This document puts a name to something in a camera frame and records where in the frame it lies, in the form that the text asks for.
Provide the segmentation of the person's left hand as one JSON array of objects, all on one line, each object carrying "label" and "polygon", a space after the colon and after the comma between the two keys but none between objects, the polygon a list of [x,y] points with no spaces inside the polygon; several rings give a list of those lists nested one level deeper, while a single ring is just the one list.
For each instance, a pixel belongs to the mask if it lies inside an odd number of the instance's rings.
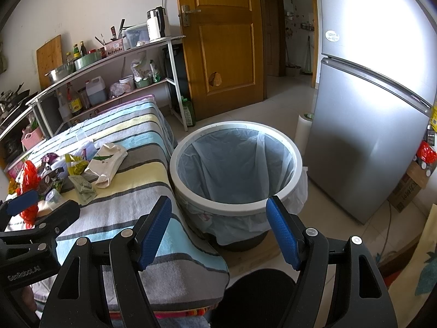
[{"label": "person's left hand", "polygon": [[22,289],[22,301],[24,306],[29,309],[29,311],[35,313],[37,310],[37,305],[34,299],[34,294],[30,286],[26,286]]}]

